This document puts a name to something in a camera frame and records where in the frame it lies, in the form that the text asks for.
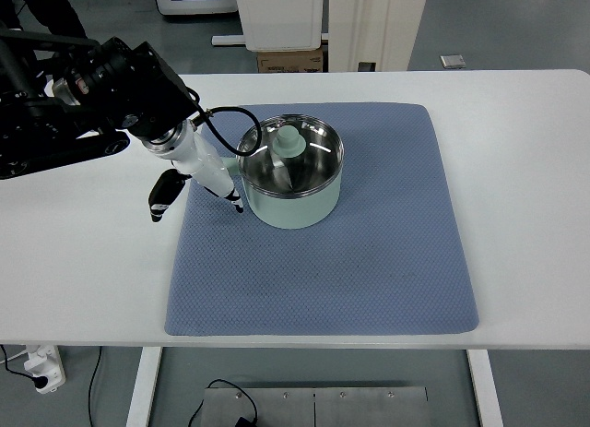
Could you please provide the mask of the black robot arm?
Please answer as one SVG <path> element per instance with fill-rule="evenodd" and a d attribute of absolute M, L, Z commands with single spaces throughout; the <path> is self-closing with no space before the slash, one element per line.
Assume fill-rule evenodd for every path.
<path fill-rule="evenodd" d="M 1 31 L 1 177 L 95 160 L 171 131 L 198 98 L 143 42 Z"/>

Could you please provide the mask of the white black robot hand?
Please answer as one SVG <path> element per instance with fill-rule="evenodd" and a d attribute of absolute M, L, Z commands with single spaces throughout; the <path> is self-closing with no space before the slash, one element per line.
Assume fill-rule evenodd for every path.
<path fill-rule="evenodd" d="M 143 140 L 144 147 L 156 157 L 169 160 L 172 168 L 156 181 L 148 196 L 150 216 L 159 222 L 165 211 L 191 179 L 213 196 L 226 199 L 239 213 L 242 199 L 216 149 L 189 120 L 185 120 L 160 138 Z"/>

